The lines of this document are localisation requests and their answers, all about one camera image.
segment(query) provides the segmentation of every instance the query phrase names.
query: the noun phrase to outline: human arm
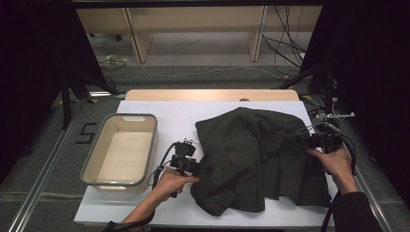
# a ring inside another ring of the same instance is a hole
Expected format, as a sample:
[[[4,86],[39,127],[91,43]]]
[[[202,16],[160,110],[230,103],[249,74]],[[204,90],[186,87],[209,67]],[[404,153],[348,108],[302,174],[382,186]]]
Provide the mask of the human arm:
[[[308,149],[307,152],[320,159],[323,168],[332,175],[340,191],[340,197],[331,204],[336,232],[382,232],[383,229],[374,216],[366,195],[356,186],[347,151],[338,149],[324,154]]]
[[[198,177],[182,176],[177,171],[166,168],[156,186],[148,195],[123,219],[120,225],[141,222],[153,215],[157,207],[166,201],[173,192],[181,193],[186,183],[196,183]],[[140,227],[128,231],[139,232]]]

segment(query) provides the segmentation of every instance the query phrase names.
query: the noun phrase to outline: gray carpet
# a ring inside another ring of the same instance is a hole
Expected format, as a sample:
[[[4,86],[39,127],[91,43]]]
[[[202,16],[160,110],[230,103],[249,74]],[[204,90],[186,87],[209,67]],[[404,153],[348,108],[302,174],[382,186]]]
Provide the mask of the gray carpet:
[[[147,71],[155,74],[177,75],[182,73],[206,73],[225,68],[230,67],[149,67]],[[257,68],[281,77],[281,74],[274,67]],[[109,85],[114,86],[115,83],[118,89],[125,91],[156,88],[268,89],[278,87],[283,83],[283,80],[276,79],[265,72],[246,69],[182,77],[158,77],[148,75],[138,67],[124,67],[117,71],[104,71],[104,74],[109,77],[107,79]],[[304,94],[307,92],[307,84],[308,79],[298,83],[294,88],[298,93]],[[95,86],[89,86],[89,90],[100,91]],[[9,228],[10,222],[22,204],[25,194],[36,181],[62,132],[63,109],[59,100],[57,98],[56,103],[52,106],[53,112],[44,121],[43,129],[39,131],[35,142],[33,142],[31,146],[32,153],[18,161],[6,181],[0,186],[0,209],[2,209],[0,211],[0,231],[7,231]],[[26,225],[25,231],[101,231],[101,228],[90,228],[73,222],[73,216],[79,206],[81,195],[86,188],[79,175],[91,148],[91,143],[84,143],[89,140],[90,136],[81,135],[81,131],[85,124],[95,124],[94,126],[88,126],[86,132],[97,132],[103,118],[110,113],[116,112],[119,102],[120,99],[99,99],[95,103],[87,103],[79,111],[73,125],[73,132],[54,167],[54,171],[44,188],[44,193],[37,203],[33,215]],[[306,106],[307,110],[312,109],[309,104],[306,104]],[[394,231],[408,231],[408,228],[410,228],[409,210],[401,202],[377,164],[368,159],[369,153],[366,146],[363,145],[360,133],[355,130],[354,124],[350,121],[342,122],[341,128],[354,140],[358,153],[358,165]],[[286,231],[308,232],[318,230],[307,228]]]

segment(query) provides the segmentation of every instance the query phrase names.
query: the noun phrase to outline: gray floor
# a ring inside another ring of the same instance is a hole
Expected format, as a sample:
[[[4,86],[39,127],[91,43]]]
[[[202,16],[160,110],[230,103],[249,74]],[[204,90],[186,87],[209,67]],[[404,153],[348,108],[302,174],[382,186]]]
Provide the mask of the gray floor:
[[[280,34],[269,37],[279,39]],[[300,33],[298,42],[306,47],[310,33]],[[103,71],[118,89],[152,88],[256,88],[266,89],[280,85],[283,73],[294,74],[295,67],[288,66],[282,58],[265,44],[262,44],[257,62],[249,60],[245,35],[243,34],[165,34],[157,35],[152,43],[142,70],[133,58],[130,38],[126,35],[120,42],[115,35],[97,35],[90,38],[96,56],[103,61],[107,55],[120,55],[127,66],[117,71]],[[294,59],[285,46],[281,52]],[[116,66],[105,66],[116,69]],[[294,86],[299,94],[306,92],[309,79]],[[100,91],[90,86],[90,90]],[[100,99],[97,102],[73,103],[77,113],[75,124],[69,134],[64,151],[52,167],[37,205],[25,224],[24,231],[101,231],[73,222],[73,216],[80,203],[85,186],[79,179],[79,171],[88,155],[90,144],[81,144],[88,139],[81,135],[83,126],[96,123],[87,132],[96,132],[103,117],[115,112],[121,99]],[[14,169],[0,186],[0,231],[7,231],[14,216],[23,205],[24,199],[47,163],[50,154],[59,141],[63,123],[60,98],[52,106],[52,112],[44,121],[36,140],[31,146],[32,154],[21,157]],[[410,212],[401,201],[376,163],[370,161],[359,131],[350,121],[341,123],[342,130],[350,136],[357,149],[358,167],[371,191],[371,196],[381,213],[386,217],[392,231],[409,231]],[[286,231],[319,231],[317,228],[300,228]]]

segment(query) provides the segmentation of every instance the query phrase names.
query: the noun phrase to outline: wooden cabinet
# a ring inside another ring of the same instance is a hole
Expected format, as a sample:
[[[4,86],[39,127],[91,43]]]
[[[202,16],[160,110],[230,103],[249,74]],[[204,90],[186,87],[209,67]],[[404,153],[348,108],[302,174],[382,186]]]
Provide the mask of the wooden cabinet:
[[[132,36],[135,58],[145,62],[151,42],[158,33],[243,32],[249,59],[257,61],[263,32],[282,31],[278,14],[290,31],[313,31],[320,6],[289,7],[179,7],[77,10],[89,34]]]

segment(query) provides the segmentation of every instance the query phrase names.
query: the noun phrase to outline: sleeve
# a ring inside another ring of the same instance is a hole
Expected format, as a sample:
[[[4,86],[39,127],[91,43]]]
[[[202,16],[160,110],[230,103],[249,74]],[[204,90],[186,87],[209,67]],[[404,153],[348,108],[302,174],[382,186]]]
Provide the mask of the sleeve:
[[[336,232],[383,232],[363,192],[350,192],[331,204]]]

